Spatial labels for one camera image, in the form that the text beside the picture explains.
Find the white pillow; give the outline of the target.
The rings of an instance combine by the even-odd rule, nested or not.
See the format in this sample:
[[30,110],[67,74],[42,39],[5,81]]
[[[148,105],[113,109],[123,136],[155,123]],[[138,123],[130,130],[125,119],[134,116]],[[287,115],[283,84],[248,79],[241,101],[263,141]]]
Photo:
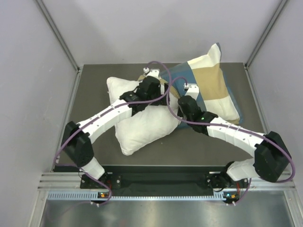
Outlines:
[[[138,85],[139,81],[109,77],[107,88],[110,103],[113,104],[124,92],[131,91]],[[169,104],[174,114],[178,113],[178,98],[179,93],[171,86]],[[147,144],[171,134],[179,125],[180,121],[171,114],[168,107],[149,105],[144,111],[117,123],[115,137],[122,153],[130,156]]]

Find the checkered blue beige white pillowcase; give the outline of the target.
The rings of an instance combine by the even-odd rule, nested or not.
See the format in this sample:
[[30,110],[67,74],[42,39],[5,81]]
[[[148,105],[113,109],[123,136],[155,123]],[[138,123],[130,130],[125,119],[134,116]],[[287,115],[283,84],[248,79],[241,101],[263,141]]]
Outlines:
[[240,124],[242,114],[220,67],[221,47],[213,44],[207,54],[169,68],[171,78],[184,77],[197,84],[197,104],[202,111],[217,114],[227,122]]

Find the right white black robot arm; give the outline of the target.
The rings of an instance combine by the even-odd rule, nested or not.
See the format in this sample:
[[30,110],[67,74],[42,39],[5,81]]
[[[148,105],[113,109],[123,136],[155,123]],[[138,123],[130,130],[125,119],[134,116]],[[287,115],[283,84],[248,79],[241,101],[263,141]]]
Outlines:
[[231,124],[214,113],[202,111],[190,96],[181,97],[178,105],[179,114],[194,131],[223,140],[251,155],[250,159],[231,161],[225,166],[218,175],[224,186],[232,187],[253,177],[276,183],[288,166],[291,156],[278,133],[256,133]]

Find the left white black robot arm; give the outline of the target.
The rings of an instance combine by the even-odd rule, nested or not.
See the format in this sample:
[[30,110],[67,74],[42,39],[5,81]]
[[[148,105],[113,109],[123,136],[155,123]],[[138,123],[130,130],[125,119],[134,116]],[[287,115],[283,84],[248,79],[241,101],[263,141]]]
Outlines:
[[96,187],[105,186],[107,175],[95,158],[92,144],[108,129],[143,111],[148,105],[166,105],[168,88],[168,83],[162,85],[158,79],[147,76],[135,89],[124,92],[98,114],[79,123],[67,123],[59,151],[65,151],[76,167],[90,175]]

